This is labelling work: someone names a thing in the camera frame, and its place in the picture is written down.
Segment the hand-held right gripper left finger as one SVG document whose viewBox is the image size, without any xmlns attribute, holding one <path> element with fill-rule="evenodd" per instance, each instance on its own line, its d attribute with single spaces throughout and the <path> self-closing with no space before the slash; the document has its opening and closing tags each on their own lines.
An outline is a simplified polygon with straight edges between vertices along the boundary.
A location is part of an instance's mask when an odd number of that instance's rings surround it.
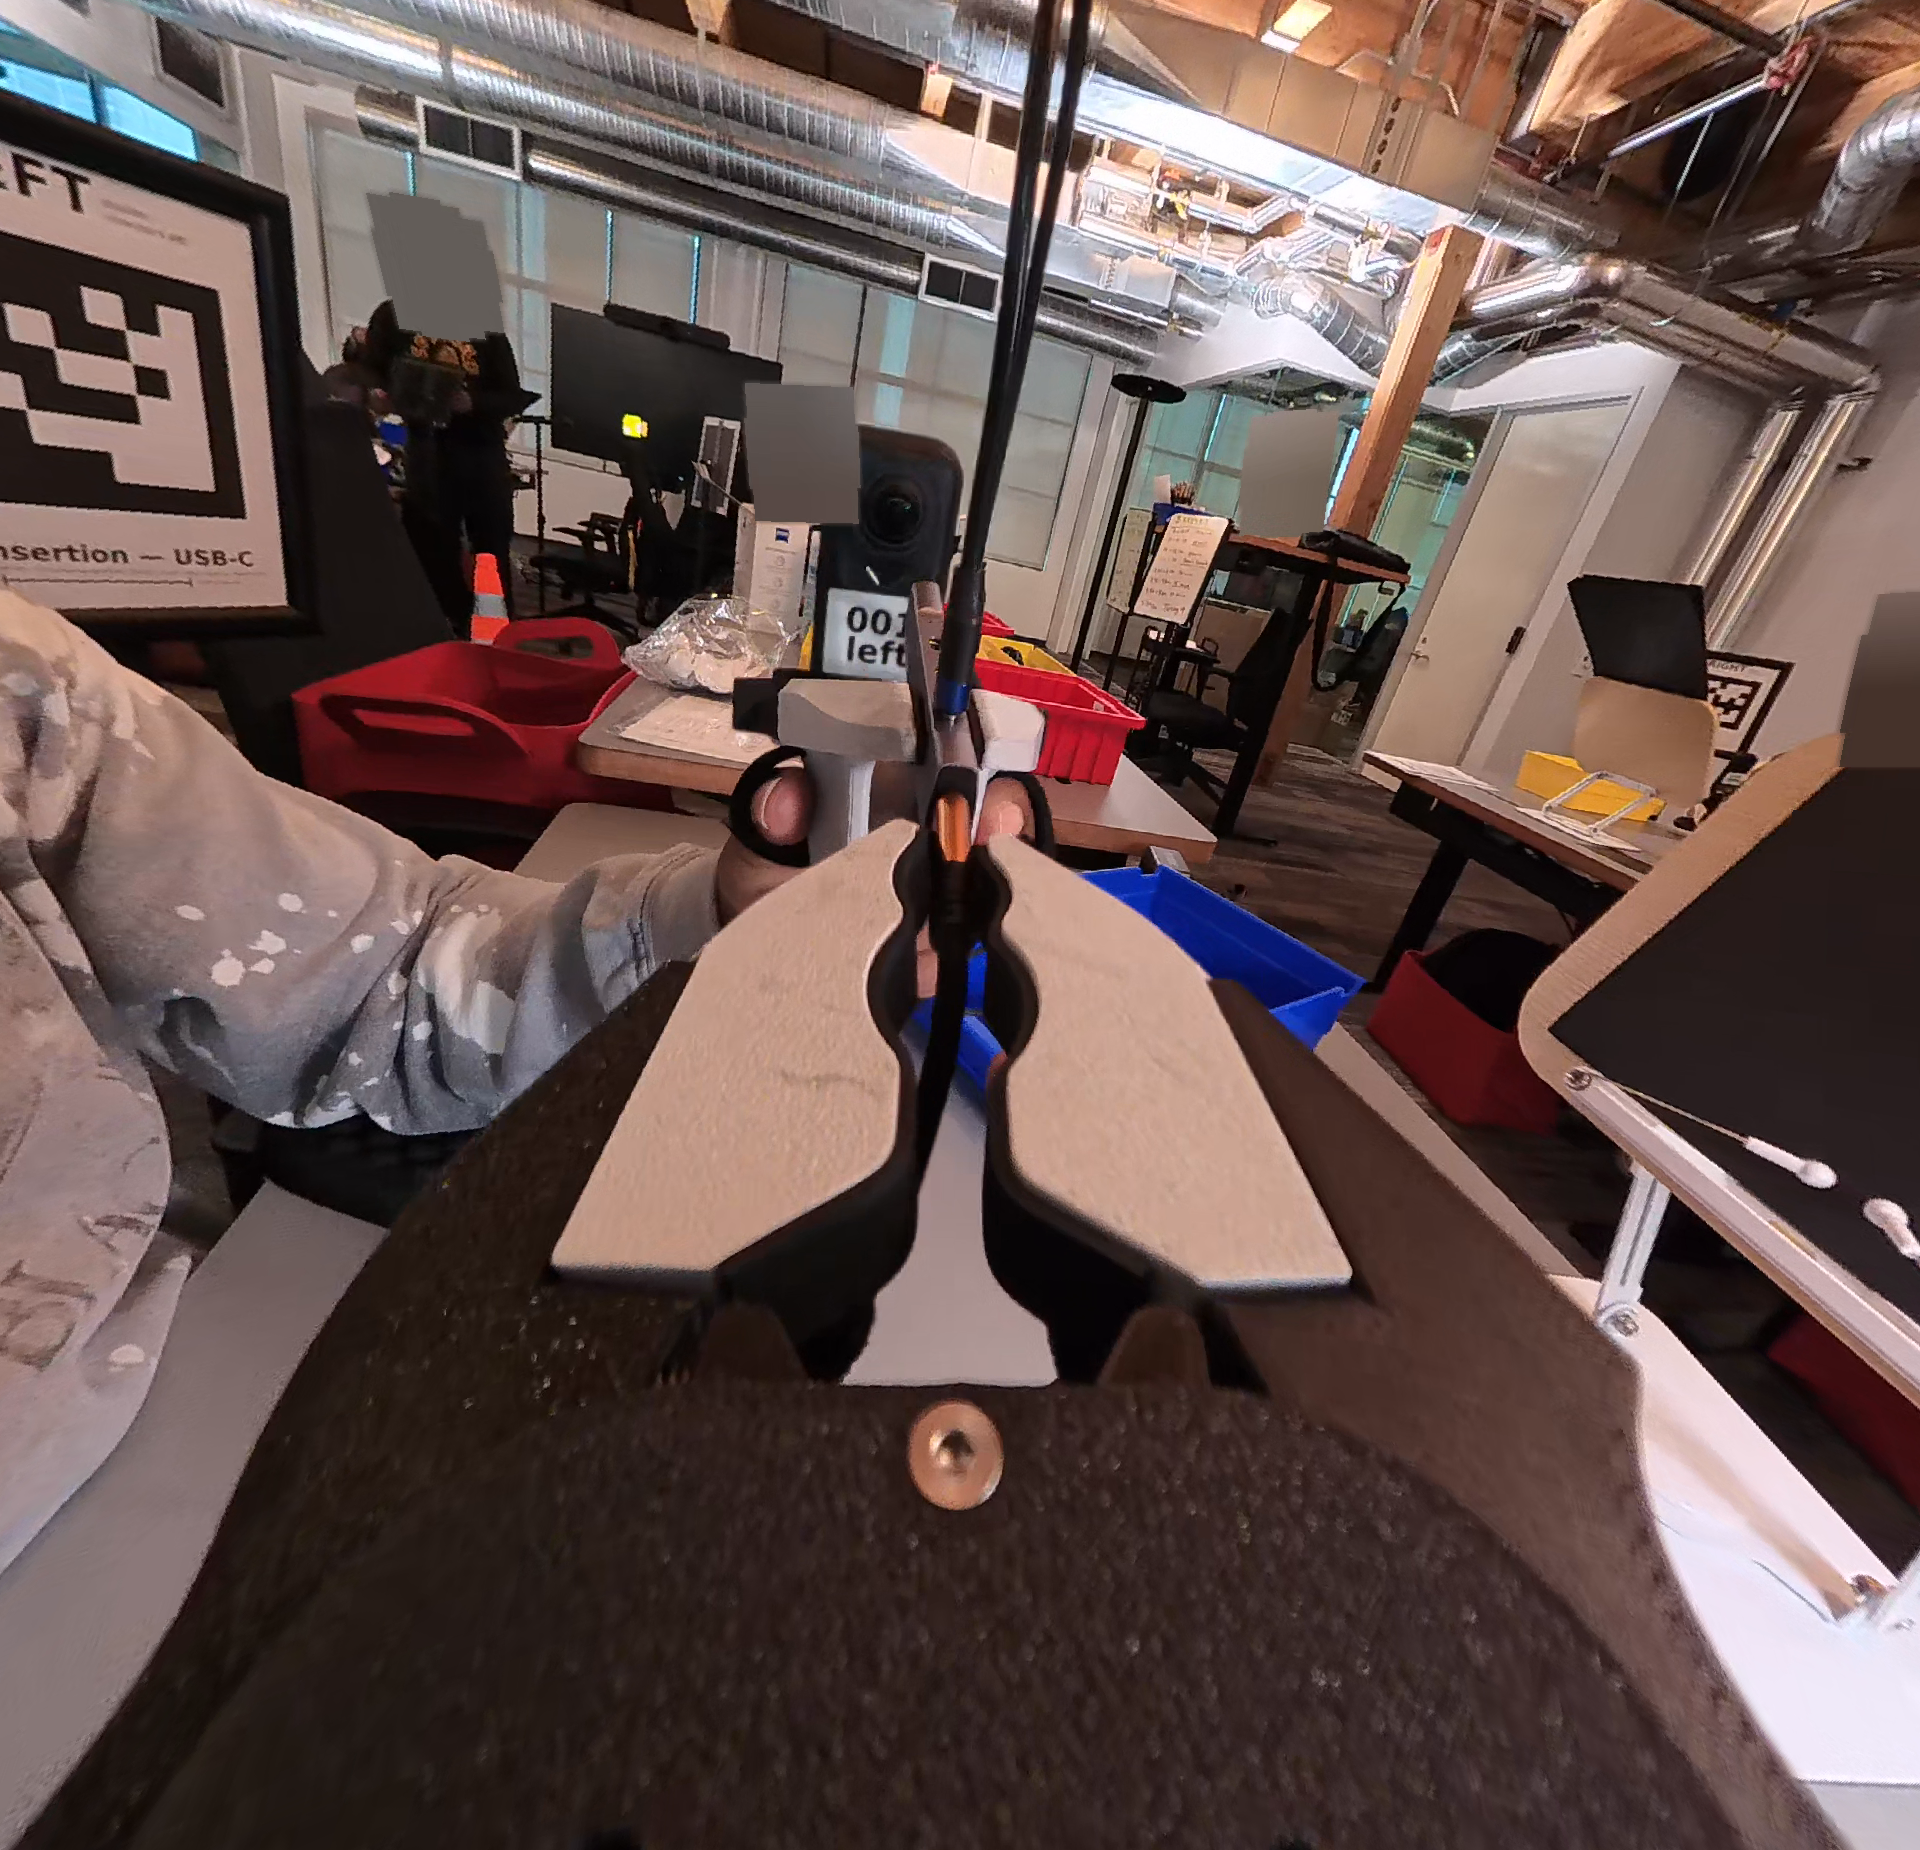
<svg viewBox="0 0 1920 1850">
<path fill-rule="evenodd" d="M 923 829 L 895 819 L 732 916 L 562 1225 L 569 1284 L 765 1309 L 846 1377 L 916 1229 Z"/>
</svg>

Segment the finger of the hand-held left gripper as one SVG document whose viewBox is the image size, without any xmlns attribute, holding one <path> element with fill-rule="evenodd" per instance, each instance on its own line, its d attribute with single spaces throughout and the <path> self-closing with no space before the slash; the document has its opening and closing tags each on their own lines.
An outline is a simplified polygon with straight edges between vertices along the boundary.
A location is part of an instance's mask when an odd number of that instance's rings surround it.
<svg viewBox="0 0 1920 1850">
<path fill-rule="evenodd" d="M 909 683 L 791 679 L 777 696 L 777 738 L 801 750 L 812 786 L 812 865 L 914 816 L 923 724 Z"/>
<path fill-rule="evenodd" d="M 973 837 L 1037 837 L 1037 756 L 1043 743 L 1043 711 L 1025 696 L 973 696 Z"/>
</svg>

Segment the blue plastic bin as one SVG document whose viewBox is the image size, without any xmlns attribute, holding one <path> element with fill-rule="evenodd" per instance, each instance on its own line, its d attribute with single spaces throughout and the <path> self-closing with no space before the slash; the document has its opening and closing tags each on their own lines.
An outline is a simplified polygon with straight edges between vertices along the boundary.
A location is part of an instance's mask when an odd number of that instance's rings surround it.
<svg viewBox="0 0 1920 1850">
<path fill-rule="evenodd" d="M 1348 1002 L 1361 990 L 1359 971 L 1345 971 L 1322 954 L 1301 939 L 1271 926 L 1249 907 L 1199 889 L 1176 867 L 1085 867 L 1091 889 L 1131 907 L 1147 926 L 1159 926 L 1198 971 L 1213 982 L 1246 987 L 1302 1049 L 1312 1049 Z M 965 1006 L 956 1035 L 956 1079 L 973 1095 L 984 1095 L 984 1067 L 1000 1052 L 1000 1042 L 984 1023 L 984 926 L 973 916 L 973 957 L 965 957 Z"/>
</svg>

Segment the long red ribbed bin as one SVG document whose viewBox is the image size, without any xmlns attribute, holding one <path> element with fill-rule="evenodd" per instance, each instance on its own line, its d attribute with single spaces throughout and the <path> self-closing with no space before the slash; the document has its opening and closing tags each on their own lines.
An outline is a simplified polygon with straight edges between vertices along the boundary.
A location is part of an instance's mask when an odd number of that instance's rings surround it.
<svg viewBox="0 0 1920 1850">
<path fill-rule="evenodd" d="M 1043 782 L 1091 782 L 1107 786 L 1127 750 L 1127 738 L 1144 733 L 1144 711 L 1098 690 L 1085 674 L 1042 674 L 1042 669 L 977 669 L 977 690 L 1025 696 L 1043 711 L 1043 743 L 1037 777 Z"/>
</svg>

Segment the white carton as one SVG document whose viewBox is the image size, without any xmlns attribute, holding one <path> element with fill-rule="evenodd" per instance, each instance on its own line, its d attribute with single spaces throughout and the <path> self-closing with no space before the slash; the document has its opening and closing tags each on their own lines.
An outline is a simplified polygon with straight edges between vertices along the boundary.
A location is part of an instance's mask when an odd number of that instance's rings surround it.
<svg viewBox="0 0 1920 1850">
<path fill-rule="evenodd" d="M 732 595 L 765 613 L 783 634 L 801 634 L 806 577 L 812 577 L 812 520 L 765 520 L 751 503 L 738 503 L 732 520 Z"/>
</svg>

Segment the clear plastic bag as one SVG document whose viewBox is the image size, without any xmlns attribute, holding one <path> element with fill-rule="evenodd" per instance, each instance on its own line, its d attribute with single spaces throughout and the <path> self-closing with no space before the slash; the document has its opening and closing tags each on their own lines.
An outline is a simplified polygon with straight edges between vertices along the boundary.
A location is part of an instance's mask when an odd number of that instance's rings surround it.
<svg viewBox="0 0 1920 1850">
<path fill-rule="evenodd" d="M 738 683 L 791 669 L 801 630 L 756 610 L 741 595 L 695 595 L 666 613 L 646 641 L 620 650 L 620 666 L 674 694 L 726 696 Z"/>
</svg>

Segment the black office chair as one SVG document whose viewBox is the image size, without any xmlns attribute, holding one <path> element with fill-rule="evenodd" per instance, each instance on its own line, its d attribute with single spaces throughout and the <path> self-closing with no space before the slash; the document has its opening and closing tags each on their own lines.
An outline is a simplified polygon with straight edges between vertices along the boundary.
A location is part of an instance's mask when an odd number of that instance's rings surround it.
<svg viewBox="0 0 1920 1850">
<path fill-rule="evenodd" d="M 1131 703 L 1144 727 L 1127 733 L 1125 750 L 1162 786 L 1198 782 L 1220 794 L 1228 782 L 1213 782 L 1213 773 L 1198 767 L 1198 750 L 1241 750 L 1257 711 L 1257 683 L 1267 666 L 1279 657 L 1291 610 L 1257 613 L 1204 603 L 1199 618 L 1220 623 L 1220 634 L 1151 656 L 1147 690 Z M 1348 623 L 1351 630 L 1318 650 L 1302 724 L 1309 743 L 1334 756 L 1359 750 L 1359 727 L 1369 724 L 1385 666 L 1406 634 L 1406 603 L 1385 603 L 1378 618 L 1359 610 Z"/>
</svg>

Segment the whiteboard with writing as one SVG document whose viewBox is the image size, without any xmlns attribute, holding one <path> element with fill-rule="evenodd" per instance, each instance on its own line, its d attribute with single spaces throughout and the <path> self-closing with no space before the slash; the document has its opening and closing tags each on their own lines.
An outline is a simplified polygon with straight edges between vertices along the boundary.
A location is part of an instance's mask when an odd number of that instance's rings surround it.
<svg viewBox="0 0 1920 1850">
<path fill-rule="evenodd" d="M 1186 623 L 1213 585 L 1213 559 L 1228 539 L 1229 539 L 1229 518 L 1192 511 L 1192 509 L 1174 511 L 1140 579 L 1140 595 L 1127 599 L 1127 613 L 1159 623 Z"/>
</svg>

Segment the black floor lamp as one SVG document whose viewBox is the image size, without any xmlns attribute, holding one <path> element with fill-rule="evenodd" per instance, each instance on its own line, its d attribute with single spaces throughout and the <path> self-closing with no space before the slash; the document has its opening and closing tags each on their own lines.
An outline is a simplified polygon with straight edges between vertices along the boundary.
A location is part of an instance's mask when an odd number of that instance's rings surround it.
<svg viewBox="0 0 1920 1850">
<path fill-rule="evenodd" d="M 1094 549 L 1094 559 L 1091 559 L 1091 585 L 1085 585 L 1085 603 L 1081 603 L 1081 623 L 1072 623 L 1072 646 L 1071 646 L 1071 669 L 1085 666 L 1085 650 L 1091 650 L 1091 634 L 1094 634 L 1094 610 L 1105 599 L 1105 579 L 1107 579 L 1107 564 L 1114 564 L 1114 544 L 1116 544 L 1116 520 L 1127 511 L 1131 466 L 1140 466 L 1140 442 L 1144 442 L 1147 414 L 1159 403 L 1186 398 L 1182 385 L 1174 385 L 1162 376 L 1144 376 L 1144 370 L 1114 376 L 1114 389 L 1131 403 L 1131 420 L 1125 428 L 1125 456 L 1116 456 L 1105 531 L 1098 531 L 1098 549 Z"/>
</svg>

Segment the wooden standing desk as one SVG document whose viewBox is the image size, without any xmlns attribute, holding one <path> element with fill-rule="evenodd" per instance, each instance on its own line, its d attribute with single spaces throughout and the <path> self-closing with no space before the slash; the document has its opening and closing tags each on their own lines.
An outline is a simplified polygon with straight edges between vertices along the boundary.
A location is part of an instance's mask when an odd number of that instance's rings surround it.
<svg viewBox="0 0 1920 1850">
<path fill-rule="evenodd" d="M 1279 559 L 1279 569 L 1296 569 L 1301 592 L 1291 603 L 1271 613 L 1279 623 L 1274 650 L 1267 650 L 1271 641 L 1267 630 L 1257 650 L 1237 666 L 1237 674 L 1249 679 L 1249 708 L 1237 738 L 1229 777 L 1213 816 L 1218 841 L 1237 837 L 1246 790 L 1285 760 L 1285 738 L 1291 738 L 1285 696 L 1296 690 L 1301 694 L 1312 690 L 1318 657 L 1334 641 L 1348 592 L 1351 585 L 1383 585 L 1390 595 L 1406 592 L 1406 559 L 1351 531 L 1322 528 L 1296 544 L 1274 544 L 1274 539 L 1241 539 L 1241 544 Z"/>
</svg>

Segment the red tote bag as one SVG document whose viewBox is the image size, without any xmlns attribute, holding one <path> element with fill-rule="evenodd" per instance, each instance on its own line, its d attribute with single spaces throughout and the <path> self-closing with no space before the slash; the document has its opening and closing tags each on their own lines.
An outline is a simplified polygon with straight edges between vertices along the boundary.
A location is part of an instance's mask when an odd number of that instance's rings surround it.
<svg viewBox="0 0 1920 1850">
<path fill-rule="evenodd" d="M 513 618 L 486 646 L 421 646 L 293 694 L 302 786 L 340 804 L 430 794 L 526 816 L 674 816 L 669 786 L 607 782 L 574 760 L 579 733 L 629 679 L 620 641 L 574 613 Z"/>
</svg>

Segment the black mesh cushion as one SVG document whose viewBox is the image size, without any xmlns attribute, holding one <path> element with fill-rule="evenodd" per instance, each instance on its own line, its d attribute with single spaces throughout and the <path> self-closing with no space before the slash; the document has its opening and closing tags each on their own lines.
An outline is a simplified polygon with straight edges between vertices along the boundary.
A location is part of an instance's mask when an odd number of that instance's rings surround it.
<svg viewBox="0 0 1920 1850">
<path fill-rule="evenodd" d="M 473 1126 L 398 1139 L 362 1114 L 329 1126 L 275 1126 L 217 1099 L 204 1104 L 204 1117 L 235 1215 L 276 1184 L 380 1229 L 480 1139 Z"/>
</svg>

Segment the black-legged desk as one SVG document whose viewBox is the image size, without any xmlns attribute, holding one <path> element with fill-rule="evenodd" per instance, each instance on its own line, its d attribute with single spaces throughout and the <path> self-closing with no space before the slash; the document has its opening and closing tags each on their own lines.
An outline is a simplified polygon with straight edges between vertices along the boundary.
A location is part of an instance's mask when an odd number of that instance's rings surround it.
<svg viewBox="0 0 1920 1850">
<path fill-rule="evenodd" d="M 1427 837 L 1435 849 L 1402 907 L 1390 943 L 1369 974 L 1378 995 L 1406 954 L 1427 954 L 1467 867 L 1486 867 L 1522 900 L 1562 916 L 1569 939 L 1593 926 L 1628 889 L 1637 889 L 1683 829 L 1598 819 L 1551 824 L 1538 801 L 1506 794 L 1469 773 L 1416 756 L 1359 756 L 1369 782 L 1385 786 L 1385 816 Z"/>
</svg>

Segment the wooden pillar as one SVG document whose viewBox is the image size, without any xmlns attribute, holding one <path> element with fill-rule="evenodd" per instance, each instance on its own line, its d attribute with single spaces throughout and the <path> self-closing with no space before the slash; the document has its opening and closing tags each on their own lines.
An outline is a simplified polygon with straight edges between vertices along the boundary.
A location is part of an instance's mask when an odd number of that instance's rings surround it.
<svg viewBox="0 0 1920 1850">
<path fill-rule="evenodd" d="M 1431 231 L 1416 264 L 1411 264 L 1378 385 L 1369 395 L 1348 470 L 1345 470 L 1334 503 L 1326 503 L 1326 520 L 1340 531 L 1370 539 L 1370 528 L 1378 528 L 1378 511 L 1390 494 L 1390 472 L 1396 472 L 1406 433 L 1416 423 L 1427 379 L 1435 370 L 1442 341 L 1446 341 L 1449 315 L 1467 298 L 1467 284 L 1475 274 L 1479 243 L 1486 240 L 1467 225 Z"/>
</svg>

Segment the white door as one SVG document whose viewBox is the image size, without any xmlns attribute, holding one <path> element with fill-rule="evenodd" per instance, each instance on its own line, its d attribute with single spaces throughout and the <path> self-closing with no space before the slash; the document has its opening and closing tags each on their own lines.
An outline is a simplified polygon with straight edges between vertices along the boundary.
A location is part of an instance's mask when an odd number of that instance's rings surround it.
<svg viewBox="0 0 1920 1850">
<path fill-rule="evenodd" d="M 1378 743 L 1420 760 L 1461 760 L 1522 623 L 1628 423 L 1628 398 L 1519 411 L 1499 420 L 1486 483 L 1446 557 L 1416 650 Z"/>
</svg>

